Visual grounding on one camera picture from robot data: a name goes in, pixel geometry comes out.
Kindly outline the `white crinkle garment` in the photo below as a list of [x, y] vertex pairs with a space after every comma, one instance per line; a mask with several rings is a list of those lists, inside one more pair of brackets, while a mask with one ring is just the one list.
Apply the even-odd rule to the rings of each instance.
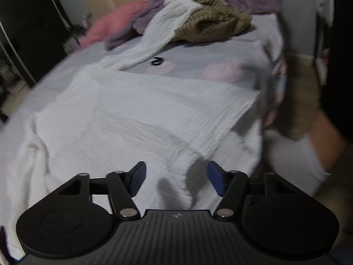
[[73, 71], [61, 93], [51, 74], [1, 132], [1, 224], [12, 256], [24, 252], [16, 223], [24, 211], [80, 172], [104, 176], [146, 163], [140, 210], [213, 208], [204, 165], [250, 173], [261, 153], [259, 92], [230, 83], [133, 74], [200, 9], [174, 0], [131, 49]]

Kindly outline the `grey heart-print bed sheet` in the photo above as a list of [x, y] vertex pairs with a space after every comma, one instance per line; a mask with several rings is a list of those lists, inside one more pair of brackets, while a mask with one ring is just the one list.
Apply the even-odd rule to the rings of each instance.
[[[9, 121], [1, 126], [1, 142], [17, 142], [22, 136], [22, 122], [55, 100], [80, 68], [97, 63], [104, 57], [115, 56], [139, 41], [139, 38], [134, 38], [113, 51], [106, 51], [104, 44], [97, 42], [67, 57], [30, 91]], [[252, 26], [241, 35], [213, 43], [168, 44], [156, 54], [163, 59], [161, 65], [154, 66], [153, 60], [148, 59], [130, 68], [129, 72], [208, 79], [260, 90], [265, 125], [270, 125], [284, 98], [286, 69], [283, 47], [277, 15], [256, 14], [252, 16]]]

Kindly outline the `dark wardrobe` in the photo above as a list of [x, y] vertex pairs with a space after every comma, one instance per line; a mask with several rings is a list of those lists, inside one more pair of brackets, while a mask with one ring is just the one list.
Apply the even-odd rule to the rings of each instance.
[[1, 0], [1, 49], [30, 86], [65, 59], [70, 27], [59, 0]]

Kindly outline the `pink pillow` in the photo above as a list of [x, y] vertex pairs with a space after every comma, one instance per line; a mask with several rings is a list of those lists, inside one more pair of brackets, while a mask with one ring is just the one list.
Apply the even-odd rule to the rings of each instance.
[[95, 20], [86, 35], [80, 39], [80, 48], [83, 49], [96, 42], [104, 41], [110, 35], [120, 32], [147, 4], [147, 1], [124, 4], [117, 7], [112, 13]]

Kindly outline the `olive striped garment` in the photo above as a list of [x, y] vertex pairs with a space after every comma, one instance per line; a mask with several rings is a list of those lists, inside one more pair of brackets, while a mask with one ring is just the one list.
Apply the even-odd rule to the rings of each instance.
[[192, 44], [226, 40], [251, 26], [250, 13], [232, 8], [219, 0], [195, 0], [202, 7], [175, 30], [173, 42]]

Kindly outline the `purple fluffy blanket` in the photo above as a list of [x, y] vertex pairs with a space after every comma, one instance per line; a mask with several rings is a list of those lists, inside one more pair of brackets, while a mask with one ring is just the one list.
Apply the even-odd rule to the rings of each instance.
[[[251, 26], [253, 14], [277, 14], [282, 0], [194, 0], [202, 5], [187, 21], [175, 30], [173, 42], [193, 44], [217, 42], [246, 31]], [[167, 0], [149, 0], [128, 24], [111, 34], [105, 48], [110, 51], [135, 35], [143, 34], [152, 18], [166, 5]]]

